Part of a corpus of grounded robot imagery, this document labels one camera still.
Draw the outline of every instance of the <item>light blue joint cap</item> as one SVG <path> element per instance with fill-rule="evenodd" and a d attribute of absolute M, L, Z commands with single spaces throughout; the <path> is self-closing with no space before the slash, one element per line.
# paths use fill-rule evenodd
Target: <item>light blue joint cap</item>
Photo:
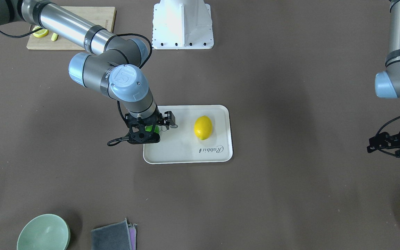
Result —
<path fill-rule="evenodd" d="M 78 53 L 69 63 L 69 76 L 72 80 L 78 82 L 81 86 L 85 87 L 83 83 L 83 68 L 89 54 Z"/>
<path fill-rule="evenodd" d="M 140 39 L 132 38 L 131 40 L 134 41 L 137 44 L 138 48 L 140 49 L 140 54 L 141 54 L 141 63 L 140 63 L 140 65 L 141 65 L 141 64 L 143 64 L 144 60 L 146 60 L 146 57 L 148 57 L 149 50 L 146 47 L 146 44 L 143 41 L 141 41 Z"/>
<path fill-rule="evenodd" d="M 136 102 L 149 91 L 149 83 L 141 70 L 132 64 L 115 67 L 109 76 L 109 87 L 121 100 Z"/>
<path fill-rule="evenodd" d="M 392 81 L 385 71 L 376 74 L 374 87 L 379 98 L 397 98 Z"/>

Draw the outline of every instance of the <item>folded towel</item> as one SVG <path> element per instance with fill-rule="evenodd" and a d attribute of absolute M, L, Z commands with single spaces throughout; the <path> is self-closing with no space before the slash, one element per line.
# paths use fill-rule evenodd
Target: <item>folded towel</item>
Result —
<path fill-rule="evenodd" d="M 127 219 L 92 230 L 92 250 L 135 250 L 136 224 Z"/>

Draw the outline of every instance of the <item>lemon slice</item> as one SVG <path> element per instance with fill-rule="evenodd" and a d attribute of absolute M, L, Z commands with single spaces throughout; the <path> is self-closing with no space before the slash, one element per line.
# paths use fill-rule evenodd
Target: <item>lemon slice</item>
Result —
<path fill-rule="evenodd" d="M 52 41 L 56 41 L 58 39 L 58 34 L 57 33 L 53 33 L 52 34 L 52 38 L 50 38 Z"/>
<path fill-rule="evenodd" d="M 213 132 L 213 123 L 207 116 L 199 117 L 194 124 L 194 133 L 200 140 L 206 140 Z"/>
<path fill-rule="evenodd" d="M 33 28 L 33 30 L 36 30 L 38 28 L 40 28 L 40 27 L 39 26 L 35 26 L 35 28 Z M 36 38 L 43 38 L 47 34 L 49 34 L 49 30 L 42 29 L 42 30 L 38 30 L 37 32 L 33 33 L 33 36 L 36 37 Z"/>

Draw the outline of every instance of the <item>brown table surface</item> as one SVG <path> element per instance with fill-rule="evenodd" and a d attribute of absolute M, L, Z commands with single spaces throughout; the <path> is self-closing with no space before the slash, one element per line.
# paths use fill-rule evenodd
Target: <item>brown table surface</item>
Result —
<path fill-rule="evenodd" d="M 114 32 L 150 38 L 158 1 L 56 2 L 115 6 Z M 0 35 L 0 249 L 47 213 L 69 224 L 69 250 L 125 217 L 140 250 L 400 249 L 400 159 L 366 152 L 400 115 L 374 92 L 389 2 L 206 3 L 214 48 L 154 51 L 143 72 L 159 105 L 229 109 L 226 163 L 156 166 L 140 145 L 106 146 L 126 129 L 113 100 L 70 79 L 77 52 Z"/>

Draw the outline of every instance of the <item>logo on tray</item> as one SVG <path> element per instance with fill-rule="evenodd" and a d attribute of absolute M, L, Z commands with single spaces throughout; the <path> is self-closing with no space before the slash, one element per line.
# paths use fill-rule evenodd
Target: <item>logo on tray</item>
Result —
<path fill-rule="evenodd" d="M 200 148 L 199 153 L 202 152 L 216 152 L 216 153 L 221 153 L 223 152 L 224 146 L 218 145 L 215 148 Z"/>

